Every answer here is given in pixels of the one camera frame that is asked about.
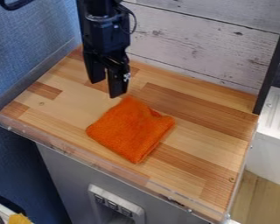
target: wooden surface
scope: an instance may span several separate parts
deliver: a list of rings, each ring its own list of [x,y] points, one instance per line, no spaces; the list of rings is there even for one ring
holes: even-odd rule
[[[257,94],[279,35],[146,5],[125,5],[138,21],[129,48],[132,59]]]
[[[280,185],[245,171],[231,217],[241,224],[280,223]]]
[[[280,0],[125,0],[262,31],[280,32]]]
[[[86,127],[121,98],[109,99],[105,81],[90,84],[81,49],[44,74],[1,114],[32,126],[26,134],[42,142],[219,220],[255,130],[257,116],[251,110],[256,98],[134,61],[130,64],[129,94],[173,116],[177,123],[141,164],[128,162],[86,135]],[[14,122],[8,124],[21,129]],[[48,135],[41,136],[38,130]]]

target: black cable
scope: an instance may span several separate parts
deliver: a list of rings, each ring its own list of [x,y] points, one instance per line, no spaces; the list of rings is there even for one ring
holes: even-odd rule
[[[15,11],[23,6],[29,4],[33,0],[17,0],[14,3],[6,3],[5,0],[0,0],[0,5],[5,8],[7,11]]]
[[[120,25],[120,29],[125,33],[125,34],[128,34],[128,35],[131,35],[133,34],[135,31],[136,31],[136,28],[137,28],[137,18],[136,18],[136,15],[134,14],[134,12],[132,12],[131,10],[129,10],[128,8],[124,7],[123,5],[119,4],[117,6],[117,9],[120,10],[120,11],[124,11],[124,12],[127,12],[129,13],[133,18],[134,18],[134,27],[132,29],[131,32],[128,32],[128,31],[125,31]]]

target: yellow object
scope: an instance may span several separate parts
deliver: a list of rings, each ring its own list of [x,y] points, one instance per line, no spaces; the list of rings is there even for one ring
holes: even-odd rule
[[[9,217],[8,224],[32,224],[32,222],[23,214],[17,213]]]

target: wood plank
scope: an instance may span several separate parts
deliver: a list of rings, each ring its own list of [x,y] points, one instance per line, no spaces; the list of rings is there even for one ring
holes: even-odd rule
[[[67,67],[74,66],[77,71],[81,71],[85,67],[81,56],[82,48],[79,47],[68,56],[71,59],[76,60],[63,59],[61,65]],[[62,66],[58,66],[58,69],[53,70],[53,73],[79,83],[86,82],[85,85],[99,89],[103,92],[108,91],[106,86],[107,83],[105,81],[95,84],[97,86],[92,86],[86,76],[85,69],[83,70],[84,73],[77,73],[77,71],[73,72],[73,69],[65,69],[62,68]],[[131,61],[130,67],[133,78],[130,81],[129,89],[141,89],[147,82],[149,82],[203,100],[209,100],[233,109],[239,109],[240,111],[247,113],[250,113],[253,110],[256,102],[255,95],[236,91],[228,87],[214,85],[213,83],[203,80],[191,79],[189,76],[170,72],[158,67],[148,66],[147,64],[139,63],[138,61]]]
[[[280,185],[258,178],[247,224],[280,223]]]
[[[41,82],[35,81],[32,85],[27,88],[27,91],[32,92],[37,95],[44,96],[47,99],[54,100],[62,90],[55,87],[47,86]]]
[[[167,71],[171,71],[172,73],[178,73],[178,74],[183,74],[185,76],[188,77],[193,77],[196,78],[197,80],[200,81],[207,81],[210,83],[214,83],[217,85],[220,85],[222,87],[225,88],[229,88],[229,89],[234,89],[237,91],[242,91],[245,93],[249,93],[251,95],[257,95],[259,92],[258,88],[254,88],[254,87],[248,87],[246,85],[241,85],[229,80],[223,80],[222,78],[218,78],[218,77],[213,77],[213,76],[208,76],[208,75],[201,75],[200,73],[195,73],[193,71],[190,71],[188,69],[184,69],[182,67],[177,67],[174,65],[168,65],[167,63],[164,62],[160,62],[160,61],[156,61],[154,59],[148,59],[139,55],[135,55],[135,54],[131,54],[129,53],[129,57],[132,59],[131,62],[133,61],[138,61],[138,62],[142,62],[145,63],[147,65],[151,65],[153,67],[158,67],[158,68],[162,68],[162,69],[166,69]]]
[[[134,96],[153,109],[246,141],[250,140],[254,131],[246,127],[249,123],[256,123],[257,119],[256,115],[241,113],[150,83],[145,85],[141,94]]]
[[[29,107],[23,103],[12,101],[8,107],[3,108],[0,114],[10,118],[19,118]]]
[[[262,85],[278,35],[126,5],[138,18],[130,53],[195,72],[198,77],[207,75],[256,89]]]
[[[254,173],[250,171],[243,173],[240,189],[235,197],[231,211],[231,218],[241,224],[247,223],[250,204],[255,193],[256,181],[257,176]]]
[[[135,0],[134,3],[268,32],[280,32],[280,0],[242,0],[241,3],[237,0]]]

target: folded orange cloth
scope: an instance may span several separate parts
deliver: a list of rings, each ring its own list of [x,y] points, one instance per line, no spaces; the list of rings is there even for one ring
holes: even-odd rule
[[[160,115],[128,96],[91,124],[86,132],[98,143],[136,164],[156,148],[173,125],[172,117]]]

